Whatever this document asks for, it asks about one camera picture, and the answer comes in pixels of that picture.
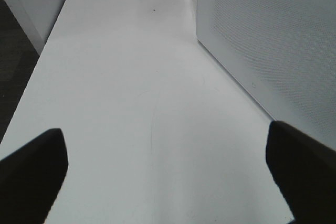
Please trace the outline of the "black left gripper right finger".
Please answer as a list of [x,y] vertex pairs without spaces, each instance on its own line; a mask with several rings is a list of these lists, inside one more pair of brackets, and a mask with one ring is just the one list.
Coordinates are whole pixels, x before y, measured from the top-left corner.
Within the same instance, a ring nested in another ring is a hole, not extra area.
[[293,223],[335,223],[335,151],[293,126],[272,121],[265,158]]

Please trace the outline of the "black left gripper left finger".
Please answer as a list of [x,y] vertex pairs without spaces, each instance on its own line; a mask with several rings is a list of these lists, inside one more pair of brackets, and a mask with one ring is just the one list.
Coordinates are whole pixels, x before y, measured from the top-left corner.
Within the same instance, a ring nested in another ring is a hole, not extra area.
[[1,160],[1,223],[44,223],[62,187],[68,155],[49,129]]

